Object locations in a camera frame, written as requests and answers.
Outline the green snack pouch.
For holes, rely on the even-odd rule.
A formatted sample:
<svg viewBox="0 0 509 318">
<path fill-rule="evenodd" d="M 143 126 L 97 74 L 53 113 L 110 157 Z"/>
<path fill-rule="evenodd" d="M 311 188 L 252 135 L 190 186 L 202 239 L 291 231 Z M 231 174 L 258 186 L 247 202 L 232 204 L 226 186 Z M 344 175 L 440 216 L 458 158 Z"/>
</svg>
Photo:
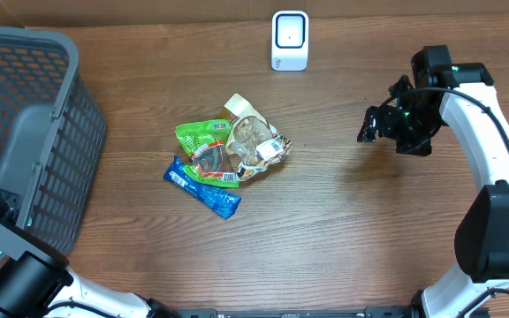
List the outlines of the green snack pouch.
<svg viewBox="0 0 509 318">
<path fill-rule="evenodd" d="M 175 134 L 190 158 L 185 173 L 198 183 L 223 188 L 238 188 L 239 180 L 227 154 L 226 141 L 231 124 L 212 119 L 178 125 Z"/>
</svg>

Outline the grey plastic basket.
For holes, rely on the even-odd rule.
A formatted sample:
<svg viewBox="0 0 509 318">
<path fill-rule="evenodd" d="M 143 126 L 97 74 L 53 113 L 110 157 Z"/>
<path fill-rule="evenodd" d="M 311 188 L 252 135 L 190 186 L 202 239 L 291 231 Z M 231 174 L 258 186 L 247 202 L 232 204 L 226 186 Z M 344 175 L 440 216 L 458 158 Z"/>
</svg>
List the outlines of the grey plastic basket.
<svg viewBox="0 0 509 318">
<path fill-rule="evenodd" d="M 107 136 L 64 34 L 0 26 L 0 190 L 15 224 L 64 254 L 79 236 Z"/>
</svg>

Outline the beige nut snack pouch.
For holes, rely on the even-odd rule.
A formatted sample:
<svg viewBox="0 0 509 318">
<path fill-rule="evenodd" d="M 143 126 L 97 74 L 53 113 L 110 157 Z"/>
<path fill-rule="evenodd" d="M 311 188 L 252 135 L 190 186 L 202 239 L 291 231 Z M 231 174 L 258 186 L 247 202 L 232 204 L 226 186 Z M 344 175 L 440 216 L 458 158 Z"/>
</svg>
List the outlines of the beige nut snack pouch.
<svg viewBox="0 0 509 318">
<path fill-rule="evenodd" d="M 240 158 L 236 174 L 241 182 L 283 162 L 291 151 L 292 142 L 239 94 L 225 103 L 219 118 L 231 125 L 225 147 Z"/>
</svg>

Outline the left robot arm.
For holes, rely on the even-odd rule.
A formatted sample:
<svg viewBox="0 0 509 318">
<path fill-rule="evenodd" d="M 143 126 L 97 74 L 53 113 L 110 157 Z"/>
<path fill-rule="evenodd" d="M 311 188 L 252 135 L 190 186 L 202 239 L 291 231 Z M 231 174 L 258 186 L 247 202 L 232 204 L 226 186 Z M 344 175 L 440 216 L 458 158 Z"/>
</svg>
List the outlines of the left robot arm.
<svg viewBox="0 0 509 318">
<path fill-rule="evenodd" d="M 152 298 L 78 276 L 57 249 L 7 223 L 0 195 L 0 317 L 178 317 Z"/>
</svg>

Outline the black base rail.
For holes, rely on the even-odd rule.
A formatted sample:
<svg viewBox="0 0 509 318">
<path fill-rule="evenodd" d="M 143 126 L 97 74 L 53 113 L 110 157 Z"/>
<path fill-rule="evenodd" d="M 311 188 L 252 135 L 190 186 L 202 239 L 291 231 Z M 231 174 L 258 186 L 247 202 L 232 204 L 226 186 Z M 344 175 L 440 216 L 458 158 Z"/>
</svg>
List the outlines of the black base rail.
<svg viewBox="0 0 509 318">
<path fill-rule="evenodd" d="M 410 307 L 366 307 L 359 310 L 276 310 L 217 311 L 216 309 L 178 309 L 182 318 L 407 318 L 421 317 Z"/>
</svg>

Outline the blue snack bar wrapper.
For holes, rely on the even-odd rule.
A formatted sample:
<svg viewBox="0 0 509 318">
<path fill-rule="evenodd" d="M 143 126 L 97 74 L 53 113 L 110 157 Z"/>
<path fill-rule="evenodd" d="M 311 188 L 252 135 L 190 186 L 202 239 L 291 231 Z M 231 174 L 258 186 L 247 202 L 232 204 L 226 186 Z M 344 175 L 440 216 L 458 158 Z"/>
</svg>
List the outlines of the blue snack bar wrapper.
<svg viewBox="0 0 509 318">
<path fill-rule="evenodd" d="M 163 178 L 183 189 L 223 219 L 229 219 L 235 214 L 241 203 L 239 196 L 221 187 L 205 185 L 193 180 L 185 173 L 185 167 L 185 164 L 175 155 Z"/>
</svg>

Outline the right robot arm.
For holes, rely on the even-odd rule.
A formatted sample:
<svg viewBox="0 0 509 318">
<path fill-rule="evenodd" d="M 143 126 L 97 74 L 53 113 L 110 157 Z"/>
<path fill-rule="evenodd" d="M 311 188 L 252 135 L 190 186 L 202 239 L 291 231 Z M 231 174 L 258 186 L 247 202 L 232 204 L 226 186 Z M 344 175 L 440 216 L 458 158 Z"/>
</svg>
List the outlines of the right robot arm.
<svg viewBox="0 0 509 318">
<path fill-rule="evenodd" d="M 482 63 L 455 64 L 447 46 L 425 46 L 390 96 L 367 109 L 359 142 L 395 140 L 403 155 L 430 155 L 448 126 L 460 144 L 477 195 L 454 236 L 456 262 L 406 307 L 367 307 L 367 317 L 487 317 L 483 303 L 509 295 L 509 124 Z"/>
</svg>

